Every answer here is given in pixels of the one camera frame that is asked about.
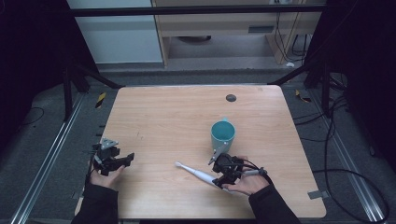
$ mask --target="black sleeve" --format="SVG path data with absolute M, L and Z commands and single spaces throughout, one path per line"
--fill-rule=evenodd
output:
M 301 223 L 289 209 L 274 185 L 250 195 L 248 201 L 259 224 Z
M 71 224 L 117 224 L 119 221 L 118 195 L 113 189 L 88 184 L 78 214 Z

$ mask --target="person's arm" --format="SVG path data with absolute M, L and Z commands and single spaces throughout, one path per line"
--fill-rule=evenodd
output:
M 121 166 L 109 176 L 92 171 L 90 184 L 84 189 L 84 199 L 72 224 L 112 224 L 118 223 L 118 192 L 114 184 L 125 167 Z
M 269 185 L 250 195 L 248 201 L 258 223 L 301 223 L 274 185 Z
M 225 184 L 223 187 L 249 196 L 248 201 L 259 224 L 301 223 L 286 205 L 275 186 L 261 175 L 242 175 L 235 185 Z

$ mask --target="hand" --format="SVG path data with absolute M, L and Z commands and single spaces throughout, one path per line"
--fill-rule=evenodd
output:
M 124 169 L 125 166 L 122 165 L 117 171 L 110 173 L 108 176 L 100 175 L 97 170 L 93 170 L 91 173 L 91 184 L 115 190 L 115 183 Z
M 238 158 L 248 160 L 246 156 L 238 156 Z M 250 170 L 250 168 L 244 167 L 242 169 L 242 171 L 246 170 Z M 222 187 L 229 191 L 237 191 L 250 196 L 269 185 L 268 181 L 261 175 L 242 175 L 241 179 L 235 185 L 223 184 Z

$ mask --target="white cabinet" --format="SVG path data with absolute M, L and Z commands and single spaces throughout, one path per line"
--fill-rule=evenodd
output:
M 151 7 L 149 0 L 67 0 L 71 8 Z M 162 63 L 153 16 L 76 17 L 95 62 Z
M 273 0 L 151 0 L 155 7 L 269 5 Z M 289 4 L 319 4 L 326 0 L 283 0 Z M 160 15 L 156 17 L 163 60 L 167 61 L 172 36 L 265 35 L 278 63 L 285 62 L 296 35 L 313 34 L 320 12 Z

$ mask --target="white brush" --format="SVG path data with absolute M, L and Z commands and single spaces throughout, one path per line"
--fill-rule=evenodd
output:
M 192 169 L 192 168 L 189 167 L 189 166 L 183 165 L 183 164 L 182 164 L 181 162 L 179 162 L 179 161 L 176 161 L 176 162 L 175 162 L 175 166 L 182 167 L 183 169 L 185 169 L 185 170 L 187 170 L 188 172 L 192 173 L 192 174 L 195 175 L 196 177 L 198 177 L 198 178 L 200 178 L 201 180 L 205 181 L 207 184 L 212 185 L 212 186 L 218 188 L 218 187 L 212 182 L 212 180 L 216 179 L 215 177 L 213 177 L 213 176 L 211 176 L 211 175 L 209 175 L 209 174 L 207 174 L 207 173 L 205 173 L 205 172 L 202 172 L 202 171 L 200 171 L 200 170 Z

